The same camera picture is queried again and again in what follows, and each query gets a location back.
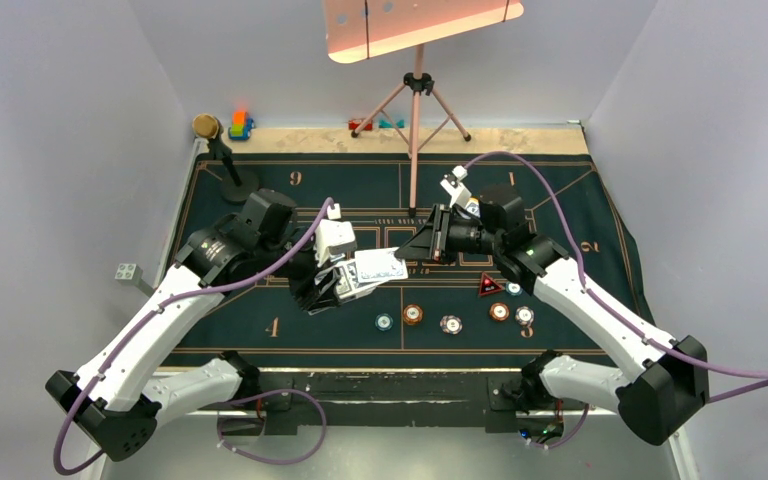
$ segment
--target pink panel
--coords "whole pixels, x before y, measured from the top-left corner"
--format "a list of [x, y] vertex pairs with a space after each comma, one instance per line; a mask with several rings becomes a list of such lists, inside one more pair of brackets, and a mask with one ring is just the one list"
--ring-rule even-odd
[[421, 43], [501, 23], [523, 13], [520, 0], [325, 0], [328, 54], [352, 63]]

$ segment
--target tripod clamp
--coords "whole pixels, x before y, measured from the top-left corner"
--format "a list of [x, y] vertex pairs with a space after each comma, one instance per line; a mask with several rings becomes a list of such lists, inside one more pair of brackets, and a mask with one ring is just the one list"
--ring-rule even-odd
[[414, 78], [413, 73], [408, 72], [403, 81], [413, 90], [413, 93], [425, 92], [425, 95], [428, 96], [431, 95], [431, 90], [434, 90], [434, 80], [427, 73], [423, 73], [422, 78]]

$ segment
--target gray wall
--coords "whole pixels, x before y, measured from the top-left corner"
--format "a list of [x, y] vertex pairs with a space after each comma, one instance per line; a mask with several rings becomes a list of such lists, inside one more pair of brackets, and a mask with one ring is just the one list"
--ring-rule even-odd
[[[768, 369], [768, 2], [658, 2], [586, 131], [660, 325]], [[768, 478], [768, 389], [688, 428], [703, 478]]]
[[[131, 0], [187, 115], [260, 126], [340, 125], [369, 113], [413, 68], [413, 51], [331, 61], [322, 0]], [[655, 0], [524, 0], [522, 17], [426, 48], [427, 70], [467, 125], [589, 117]], [[409, 114], [409, 96], [390, 110]], [[424, 102], [424, 122], [442, 119]]]
[[[53, 478], [43, 385], [87, 361], [139, 295], [176, 214], [184, 112], [125, 0], [0, 6], [0, 478]], [[82, 434], [67, 456], [86, 453]]]

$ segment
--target red triangular sign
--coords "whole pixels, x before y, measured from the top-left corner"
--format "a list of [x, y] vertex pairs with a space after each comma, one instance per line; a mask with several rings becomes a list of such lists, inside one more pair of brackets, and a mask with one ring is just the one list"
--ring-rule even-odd
[[487, 275], [486, 272], [481, 272], [481, 284], [478, 286], [478, 296], [483, 297], [485, 295], [492, 295], [494, 293], [504, 292], [505, 289], [499, 285], [493, 277]]

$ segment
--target tripod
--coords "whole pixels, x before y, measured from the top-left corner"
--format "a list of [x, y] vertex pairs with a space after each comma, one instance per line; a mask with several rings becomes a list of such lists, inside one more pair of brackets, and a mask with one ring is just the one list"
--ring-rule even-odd
[[[434, 80], [431, 78], [431, 75], [422, 72], [422, 57], [424, 55], [424, 51], [425, 44], [419, 44], [416, 46], [416, 58], [414, 60], [413, 72], [406, 73], [402, 79], [402, 84], [396, 87], [396, 89], [393, 90], [393, 92], [387, 98], [385, 98], [380, 105], [375, 107], [375, 110], [373, 110], [372, 113], [370, 113], [369, 116], [366, 117], [363, 122], [352, 131], [352, 137], [357, 138], [363, 128], [369, 122], [371, 122], [376, 115], [381, 113], [387, 117], [387, 120], [389, 120], [393, 127], [396, 129], [396, 132], [399, 133], [399, 136], [402, 137], [402, 140], [408, 144], [408, 148], [410, 148], [409, 155], [411, 159], [410, 203], [408, 204], [408, 216], [410, 217], [416, 216], [416, 174], [419, 161], [419, 151], [422, 149], [422, 147], [424, 147], [425, 144], [428, 143], [432, 137], [434, 137], [434, 135], [437, 135], [437, 133], [442, 130], [447, 123], [449, 123], [449, 120], [454, 122], [455, 126], [458, 127], [458, 130], [461, 132], [461, 135], [463, 135], [464, 140], [467, 142], [472, 140], [472, 135], [466, 131], [460, 120], [458, 120], [458, 117], [456, 117], [455, 113], [452, 112], [452, 109], [449, 108], [449, 104], [443, 100], [443, 97], [440, 96], [440, 93], [434, 87]], [[410, 89], [413, 91], [413, 104], [411, 105], [410, 140], [405, 137], [405, 135], [402, 133], [402, 130], [396, 126], [396, 122], [394, 122], [393, 119], [387, 115], [387, 112], [384, 111], [387, 105], [389, 105], [390, 102], [392, 102], [393, 99], [396, 98], [396, 96], [399, 95], [399, 93], [401, 93], [405, 87], [410, 87]], [[437, 99], [437, 103], [443, 107], [443, 110], [446, 112], [447, 116], [446, 120], [444, 120], [443, 123], [437, 127], [437, 130], [434, 130], [434, 132], [432, 132], [431, 135], [429, 135], [428, 138], [426, 138], [425, 141], [420, 144], [419, 100], [423, 92], [425, 92], [426, 96], [434, 95], [434, 98]]]

